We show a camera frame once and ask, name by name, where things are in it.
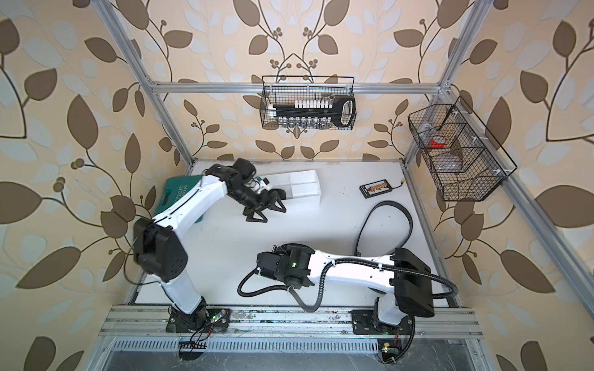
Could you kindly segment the red item in basket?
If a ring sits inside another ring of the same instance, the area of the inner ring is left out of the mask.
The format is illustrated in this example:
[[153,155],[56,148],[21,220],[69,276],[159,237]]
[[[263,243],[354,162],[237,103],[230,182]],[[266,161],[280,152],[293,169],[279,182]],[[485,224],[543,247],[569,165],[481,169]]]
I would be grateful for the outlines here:
[[430,148],[445,148],[447,144],[447,139],[441,135],[436,135],[434,137],[431,138],[431,140],[429,141],[429,146]]

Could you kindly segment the green tool case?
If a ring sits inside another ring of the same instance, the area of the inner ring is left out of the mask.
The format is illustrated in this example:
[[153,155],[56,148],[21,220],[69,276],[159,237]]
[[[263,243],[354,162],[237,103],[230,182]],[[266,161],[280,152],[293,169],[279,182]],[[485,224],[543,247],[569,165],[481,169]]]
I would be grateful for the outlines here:
[[[200,184],[201,179],[202,176],[181,176],[168,179],[165,184],[163,196],[157,207],[156,215],[150,222],[146,222],[146,226],[160,224],[163,220],[163,226],[165,227],[165,222],[169,222],[170,219],[168,215],[165,215],[164,217],[159,217],[159,215],[165,213],[170,207],[177,204],[180,199],[186,199],[187,193],[193,195],[193,188]],[[204,200],[196,201],[191,199],[187,203],[183,202],[183,204],[190,207],[189,209],[185,208],[185,211],[188,211],[189,213],[184,214],[183,218],[177,221],[175,225],[176,230],[179,230],[180,228],[188,229],[190,224],[197,223],[204,213],[211,207],[211,204],[208,204]]]

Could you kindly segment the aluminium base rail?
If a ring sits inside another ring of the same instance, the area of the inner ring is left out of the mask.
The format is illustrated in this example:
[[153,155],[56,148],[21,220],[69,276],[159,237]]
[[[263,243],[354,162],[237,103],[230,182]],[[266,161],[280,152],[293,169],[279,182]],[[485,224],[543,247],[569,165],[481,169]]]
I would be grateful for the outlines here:
[[[376,330],[373,315],[367,309],[325,307],[315,313],[302,312],[297,307],[235,306],[217,324],[214,335],[233,337],[329,338],[373,337],[391,338],[394,330]],[[182,336],[170,321],[165,305],[119,305],[108,313],[99,332],[103,336]],[[478,319],[471,309],[438,308],[432,318],[415,320],[417,339],[483,339]]]

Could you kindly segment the black parallel charging board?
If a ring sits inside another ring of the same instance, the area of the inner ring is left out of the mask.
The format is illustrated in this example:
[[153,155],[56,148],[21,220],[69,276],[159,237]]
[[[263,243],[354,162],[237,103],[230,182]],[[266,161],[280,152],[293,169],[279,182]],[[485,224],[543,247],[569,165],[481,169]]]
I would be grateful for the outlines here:
[[392,186],[388,180],[383,179],[376,182],[371,182],[365,185],[360,185],[359,190],[362,196],[365,199],[369,199],[371,197],[380,196],[386,193],[390,193],[393,190],[396,190],[402,187],[405,184],[405,179],[402,179],[400,184],[397,186]]

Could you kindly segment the aluminium frame post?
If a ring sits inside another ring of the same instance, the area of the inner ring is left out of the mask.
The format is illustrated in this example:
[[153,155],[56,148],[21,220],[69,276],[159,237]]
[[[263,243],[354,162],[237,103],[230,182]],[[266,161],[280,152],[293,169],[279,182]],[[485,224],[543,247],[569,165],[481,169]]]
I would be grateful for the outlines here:
[[122,52],[122,56],[127,62],[129,69],[139,83],[140,88],[146,94],[148,102],[154,108],[164,130],[171,137],[173,145],[176,145],[176,148],[179,150],[181,159],[187,164],[187,171],[190,172],[194,165],[194,158],[159,93],[153,90],[153,81],[142,65],[142,61],[138,57],[122,24],[119,23],[114,7],[109,1],[102,0],[91,1],[91,4]]

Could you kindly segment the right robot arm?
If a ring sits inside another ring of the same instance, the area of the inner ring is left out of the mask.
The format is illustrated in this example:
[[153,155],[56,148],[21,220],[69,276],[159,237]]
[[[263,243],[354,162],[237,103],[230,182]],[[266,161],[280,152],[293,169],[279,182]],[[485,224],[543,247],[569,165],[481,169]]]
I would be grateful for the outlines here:
[[316,303],[309,306],[311,312],[321,306],[326,284],[337,282],[392,294],[394,307],[403,315],[435,315],[431,269],[405,248],[381,257],[358,258],[328,254],[302,244],[285,244],[259,253],[256,271],[295,292],[317,287]]

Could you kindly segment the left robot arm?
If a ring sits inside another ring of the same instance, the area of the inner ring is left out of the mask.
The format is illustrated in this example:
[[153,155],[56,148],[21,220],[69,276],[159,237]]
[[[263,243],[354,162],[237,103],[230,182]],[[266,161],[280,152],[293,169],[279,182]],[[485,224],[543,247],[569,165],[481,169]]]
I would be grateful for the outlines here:
[[134,261],[147,275],[156,278],[173,309],[180,314],[196,315],[204,302],[187,273],[188,254],[182,237],[226,196],[244,207],[248,222],[267,222],[265,210],[286,212],[286,191],[272,188],[268,179],[256,176],[251,162],[238,159],[231,166],[212,165],[203,172],[198,184],[171,207],[150,220],[136,221]]

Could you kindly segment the white divided storage box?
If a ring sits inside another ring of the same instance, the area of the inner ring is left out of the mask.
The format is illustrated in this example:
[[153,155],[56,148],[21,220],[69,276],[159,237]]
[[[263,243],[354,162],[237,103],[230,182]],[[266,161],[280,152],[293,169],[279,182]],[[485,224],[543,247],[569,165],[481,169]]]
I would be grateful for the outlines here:
[[286,192],[283,202],[288,209],[320,205],[321,186],[316,170],[269,174],[265,178],[273,189]]

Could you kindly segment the black socket holder set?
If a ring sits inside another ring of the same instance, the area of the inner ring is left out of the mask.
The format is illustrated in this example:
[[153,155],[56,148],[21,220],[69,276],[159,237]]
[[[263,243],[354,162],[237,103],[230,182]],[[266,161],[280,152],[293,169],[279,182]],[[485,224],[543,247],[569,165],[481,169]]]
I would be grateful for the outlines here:
[[312,128],[319,130],[350,129],[357,117],[353,96],[333,96],[320,100],[296,99],[261,106],[263,125],[275,122],[283,128]]

